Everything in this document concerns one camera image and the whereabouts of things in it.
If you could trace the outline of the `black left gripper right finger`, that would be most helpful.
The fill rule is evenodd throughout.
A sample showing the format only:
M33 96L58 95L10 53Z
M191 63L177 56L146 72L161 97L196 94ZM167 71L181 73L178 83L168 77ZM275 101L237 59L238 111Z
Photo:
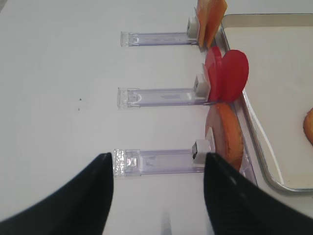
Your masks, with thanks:
M216 235L311 235L312 218L271 197L219 154L207 153L203 192Z

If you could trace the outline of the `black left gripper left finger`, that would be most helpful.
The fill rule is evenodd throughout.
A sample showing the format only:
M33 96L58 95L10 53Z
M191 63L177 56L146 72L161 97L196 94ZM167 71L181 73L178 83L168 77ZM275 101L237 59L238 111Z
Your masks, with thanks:
M101 235L113 197L112 154L98 155L56 192L0 223L2 235Z

